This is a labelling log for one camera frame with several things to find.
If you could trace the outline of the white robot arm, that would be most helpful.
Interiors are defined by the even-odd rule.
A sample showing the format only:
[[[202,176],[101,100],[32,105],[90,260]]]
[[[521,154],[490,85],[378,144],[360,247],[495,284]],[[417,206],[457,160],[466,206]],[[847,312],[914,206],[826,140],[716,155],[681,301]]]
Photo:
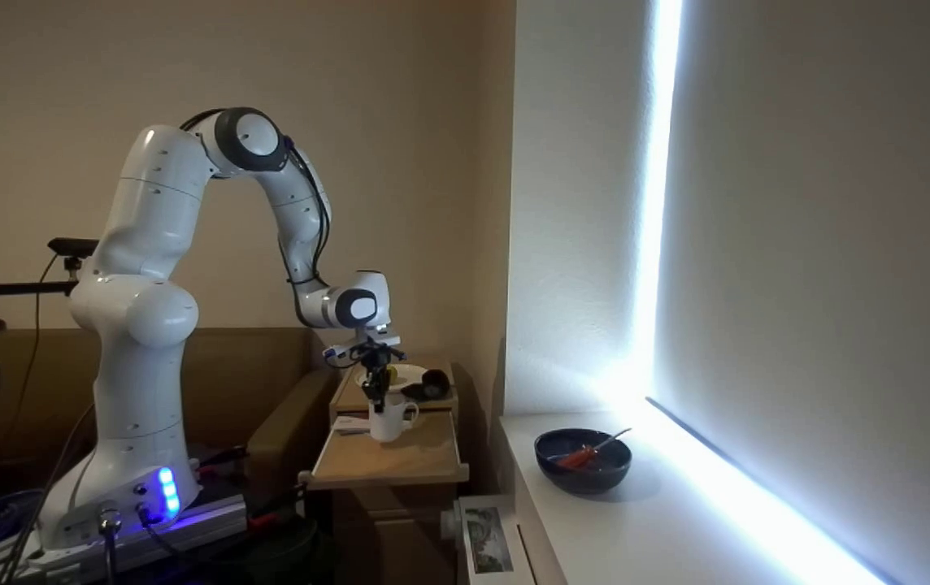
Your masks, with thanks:
[[[83,546],[105,513],[174,523],[202,493],[181,430],[181,357],[200,301],[174,284],[215,180],[253,180],[275,211],[296,319],[341,328],[346,362],[397,348],[389,286],[360,271],[347,286],[318,277],[331,209],[308,155],[257,107],[213,107],[180,126],[137,134],[90,274],[73,289],[73,319],[101,342],[94,450],[64,472],[44,510],[46,550]]]

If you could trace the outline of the robot base with blue lights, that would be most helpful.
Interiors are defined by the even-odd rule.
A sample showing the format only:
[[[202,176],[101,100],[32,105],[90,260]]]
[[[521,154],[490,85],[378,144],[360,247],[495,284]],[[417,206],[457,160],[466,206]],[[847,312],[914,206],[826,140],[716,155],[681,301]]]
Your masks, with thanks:
[[[0,585],[86,585],[185,558],[247,529],[242,493],[190,501],[174,468],[150,468],[134,484],[79,504],[88,472],[59,481],[31,526],[0,539]]]

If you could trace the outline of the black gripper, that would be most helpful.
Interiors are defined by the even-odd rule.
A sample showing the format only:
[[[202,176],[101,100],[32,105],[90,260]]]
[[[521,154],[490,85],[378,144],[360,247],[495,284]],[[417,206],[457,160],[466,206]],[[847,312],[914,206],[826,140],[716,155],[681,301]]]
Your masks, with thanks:
[[[380,413],[389,406],[389,365],[402,357],[399,348],[389,346],[355,346],[350,348],[355,362],[363,367],[363,396],[368,396],[368,409]]]

